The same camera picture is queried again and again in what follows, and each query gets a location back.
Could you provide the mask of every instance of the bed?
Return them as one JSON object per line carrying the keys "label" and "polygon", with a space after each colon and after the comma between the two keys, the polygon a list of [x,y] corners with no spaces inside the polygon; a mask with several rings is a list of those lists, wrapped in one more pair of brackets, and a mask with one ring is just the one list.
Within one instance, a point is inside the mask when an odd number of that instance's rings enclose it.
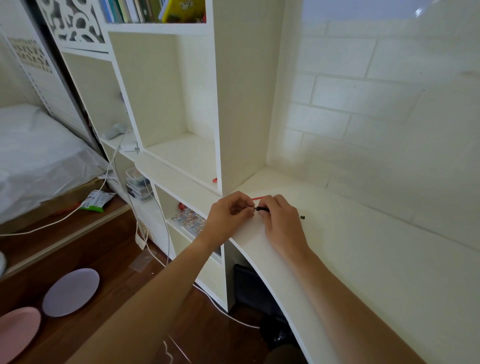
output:
{"label": "bed", "polygon": [[0,108],[0,224],[90,182],[107,167],[41,108]]}

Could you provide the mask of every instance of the pink plate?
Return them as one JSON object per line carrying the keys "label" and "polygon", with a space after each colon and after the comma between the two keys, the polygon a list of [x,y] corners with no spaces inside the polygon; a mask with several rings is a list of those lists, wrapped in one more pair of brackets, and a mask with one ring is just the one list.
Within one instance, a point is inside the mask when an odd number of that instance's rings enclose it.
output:
{"label": "pink plate", "polygon": [[40,327],[40,311],[22,307],[0,317],[0,364],[11,362],[32,341]]}

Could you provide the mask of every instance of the yellow book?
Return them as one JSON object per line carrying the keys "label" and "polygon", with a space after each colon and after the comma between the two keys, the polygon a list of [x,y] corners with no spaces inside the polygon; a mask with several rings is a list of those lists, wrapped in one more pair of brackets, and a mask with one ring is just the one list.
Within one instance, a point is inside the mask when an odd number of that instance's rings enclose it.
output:
{"label": "yellow book", "polygon": [[205,0],[167,0],[159,19],[162,23],[196,23],[205,14]]}

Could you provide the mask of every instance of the white desk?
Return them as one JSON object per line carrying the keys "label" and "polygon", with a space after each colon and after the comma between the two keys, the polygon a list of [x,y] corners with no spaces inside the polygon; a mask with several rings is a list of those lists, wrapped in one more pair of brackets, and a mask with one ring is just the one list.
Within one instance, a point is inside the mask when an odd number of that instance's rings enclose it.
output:
{"label": "white desk", "polygon": [[[154,158],[140,172],[203,216],[219,196]],[[263,168],[239,188],[282,194],[301,215],[310,247],[353,292],[429,363],[479,357],[480,261],[459,244],[324,189]],[[305,293],[268,243],[259,216],[232,238],[288,319],[310,363],[336,363]]]}

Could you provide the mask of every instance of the white wall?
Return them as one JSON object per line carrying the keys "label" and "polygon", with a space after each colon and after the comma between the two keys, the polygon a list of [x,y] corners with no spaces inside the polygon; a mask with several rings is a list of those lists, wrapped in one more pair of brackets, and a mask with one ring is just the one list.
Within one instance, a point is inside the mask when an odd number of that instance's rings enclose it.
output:
{"label": "white wall", "polygon": [[480,251],[480,3],[321,23],[312,1],[286,6],[268,164]]}
{"label": "white wall", "polygon": [[30,81],[0,35],[0,108],[22,103],[42,106]]}

